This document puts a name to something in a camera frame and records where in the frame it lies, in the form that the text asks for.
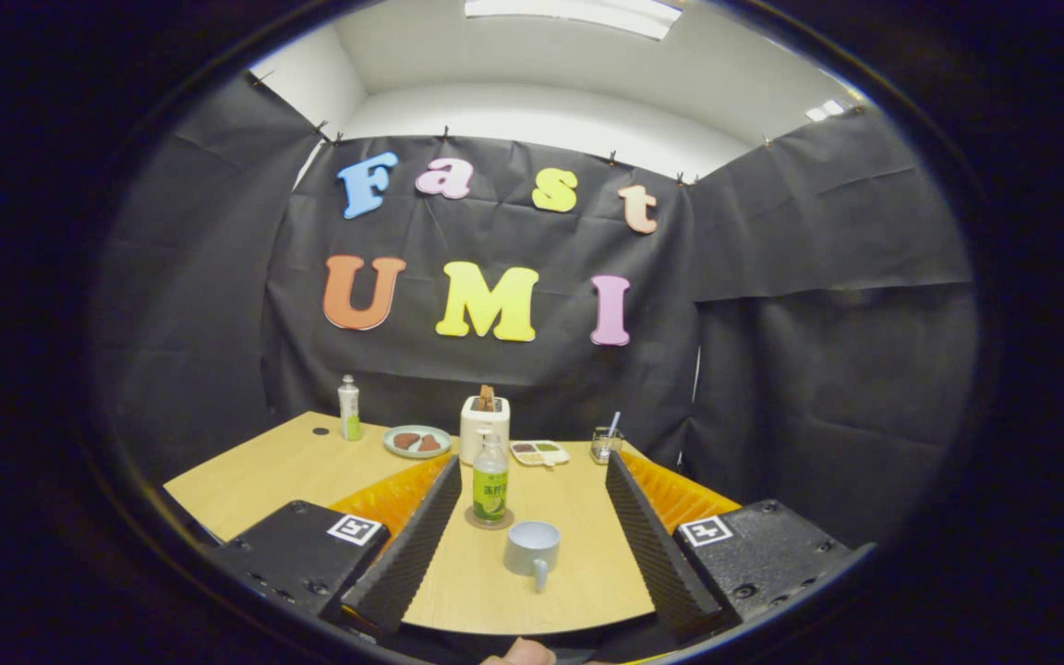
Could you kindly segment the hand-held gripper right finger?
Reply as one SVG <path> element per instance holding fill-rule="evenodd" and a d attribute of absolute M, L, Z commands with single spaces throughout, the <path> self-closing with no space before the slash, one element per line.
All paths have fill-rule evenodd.
<path fill-rule="evenodd" d="M 677 641 L 757 622 L 870 552 L 782 502 L 739 505 L 629 452 L 610 458 L 605 488 L 659 622 Z"/>

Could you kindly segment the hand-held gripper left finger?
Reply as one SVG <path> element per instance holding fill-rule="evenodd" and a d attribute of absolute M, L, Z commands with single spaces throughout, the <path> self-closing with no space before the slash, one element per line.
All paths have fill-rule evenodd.
<path fill-rule="evenodd" d="M 290 501 L 212 559 L 270 601 L 384 635 L 421 586 L 461 492 L 458 455 L 432 458 L 331 508 Z"/>

